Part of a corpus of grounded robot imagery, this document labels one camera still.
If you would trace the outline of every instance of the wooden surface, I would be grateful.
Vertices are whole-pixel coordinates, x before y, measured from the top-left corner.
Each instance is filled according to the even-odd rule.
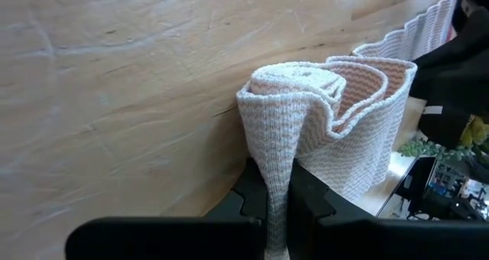
[[[348,54],[436,1],[0,0],[0,258],[62,259],[100,216],[204,214],[248,155],[253,70]]]

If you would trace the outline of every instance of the black machine part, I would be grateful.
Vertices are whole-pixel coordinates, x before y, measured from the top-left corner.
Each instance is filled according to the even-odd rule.
[[[267,192],[257,165],[199,218],[104,218],[68,238],[66,260],[263,259]],[[489,225],[377,219],[349,203],[296,162],[290,181],[287,245],[292,260],[489,258]]]

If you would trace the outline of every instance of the ribbed knit texture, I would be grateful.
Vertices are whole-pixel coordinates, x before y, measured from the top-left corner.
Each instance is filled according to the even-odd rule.
[[[385,178],[416,65],[444,43],[455,0],[441,0],[354,56],[262,67],[238,92],[251,156],[269,192],[265,258],[288,259],[293,159],[355,201]]]

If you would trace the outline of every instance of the green plant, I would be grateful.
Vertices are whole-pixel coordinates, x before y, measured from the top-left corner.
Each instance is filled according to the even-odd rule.
[[[407,157],[419,157],[421,155],[436,157],[440,161],[457,160],[464,156],[475,154],[482,164],[489,164],[484,154],[489,154],[489,125],[485,125],[482,119],[475,117],[460,137],[460,144],[455,149],[448,150],[432,141],[413,140],[399,148],[399,152]]]

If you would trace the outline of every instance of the wooden board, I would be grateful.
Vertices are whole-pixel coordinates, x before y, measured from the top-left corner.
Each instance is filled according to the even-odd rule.
[[[204,214],[248,155],[253,70],[348,54],[436,1],[0,0],[0,258],[62,259],[100,216]]]

